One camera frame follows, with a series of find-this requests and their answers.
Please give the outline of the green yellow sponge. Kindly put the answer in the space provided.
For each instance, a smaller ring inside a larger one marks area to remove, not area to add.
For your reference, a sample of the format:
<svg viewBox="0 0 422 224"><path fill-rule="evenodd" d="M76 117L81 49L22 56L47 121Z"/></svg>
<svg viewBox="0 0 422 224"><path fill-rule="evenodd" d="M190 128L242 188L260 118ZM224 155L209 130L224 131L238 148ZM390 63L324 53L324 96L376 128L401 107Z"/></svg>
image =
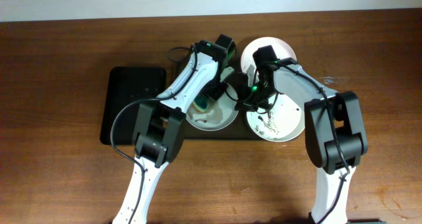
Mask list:
<svg viewBox="0 0 422 224"><path fill-rule="evenodd" d="M199 113L206 113L210 108L209 98L196 98L193 101L193 105L196 111Z"/></svg>

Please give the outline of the white plate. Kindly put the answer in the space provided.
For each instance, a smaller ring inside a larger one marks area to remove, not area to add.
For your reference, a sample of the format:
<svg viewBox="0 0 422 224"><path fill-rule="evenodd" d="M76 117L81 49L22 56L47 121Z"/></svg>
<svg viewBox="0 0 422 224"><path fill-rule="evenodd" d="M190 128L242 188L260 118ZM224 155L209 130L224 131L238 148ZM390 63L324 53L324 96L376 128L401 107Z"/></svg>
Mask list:
<svg viewBox="0 0 422 224"><path fill-rule="evenodd" d="M277 94L268 102L275 106L264 113L264 109L257 112L247 112L247 124L260 138L271 142L287 142L298 137L305 129L303 110L287 95Z"/></svg>
<svg viewBox="0 0 422 224"><path fill-rule="evenodd" d="M217 99L200 93L196 98L201 104L206 102L205 111L199 111L195 103L187 110L187 121L199 130L217 131L230 125L236 118L238 111L235 110L236 101L230 99L225 92Z"/></svg>
<svg viewBox="0 0 422 224"><path fill-rule="evenodd" d="M248 73L251 70L250 66L253 68L256 67L255 61L253 59L253 53L260 47L271 45L273 50L279 59L285 59L291 57L297 59L293 49L283 40L274 38L274 37L261 37L253 40L249 43L246 48L243 50L240 60L241 71Z"/></svg>

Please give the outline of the white plate top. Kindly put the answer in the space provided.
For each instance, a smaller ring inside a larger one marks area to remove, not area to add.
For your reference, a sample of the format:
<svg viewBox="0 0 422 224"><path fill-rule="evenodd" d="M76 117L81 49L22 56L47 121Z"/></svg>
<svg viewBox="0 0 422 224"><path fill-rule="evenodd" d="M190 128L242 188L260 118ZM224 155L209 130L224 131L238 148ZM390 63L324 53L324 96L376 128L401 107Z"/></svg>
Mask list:
<svg viewBox="0 0 422 224"><path fill-rule="evenodd" d="M249 43L246 48L243 50L240 60L241 71L248 73L251 70L250 66L253 68L256 67L255 61L253 59L253 53L260 47L271 45L273 50L279 59L285 59L291 57L297 59L293 49L283 40L274 38L274 37L261 37L253 40Z"/></svg>

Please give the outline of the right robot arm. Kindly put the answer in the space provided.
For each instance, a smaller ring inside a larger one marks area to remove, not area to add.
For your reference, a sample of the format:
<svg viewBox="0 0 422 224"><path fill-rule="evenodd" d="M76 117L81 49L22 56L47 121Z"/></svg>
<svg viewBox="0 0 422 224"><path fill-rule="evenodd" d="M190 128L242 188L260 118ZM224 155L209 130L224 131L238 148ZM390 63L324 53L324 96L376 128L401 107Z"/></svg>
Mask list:
<svg viewBox="0 0 422 224"><path fill-rule="evenodd" d="M313 223L347 223L351 178L368 150L358 97L323 86L294 58L277 57L271 45L254 50L251 57L252 85L239 105L269 113L275 106L269 99L284 94L300 107L305 147L316 167L316 198L309 218Z"/></svg>

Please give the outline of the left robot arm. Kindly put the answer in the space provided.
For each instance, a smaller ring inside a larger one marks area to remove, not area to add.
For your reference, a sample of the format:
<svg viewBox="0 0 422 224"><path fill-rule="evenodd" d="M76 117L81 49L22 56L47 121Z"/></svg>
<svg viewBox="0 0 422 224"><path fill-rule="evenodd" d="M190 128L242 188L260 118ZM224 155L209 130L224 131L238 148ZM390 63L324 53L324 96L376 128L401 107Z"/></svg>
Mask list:
<svg viewBox="0 0 422 224"><path fill-rule="evenodd" d="M204 111L206 103L217 101L227 88L222 73L235 52L231 37L222 34L215 42L201 40L189 52L185 68L167 89L123 108L138 108L132 136L135 155L130 159L134 169L113 224L147 221L158 181L183 145L189 107L197 101Z"/></svg>

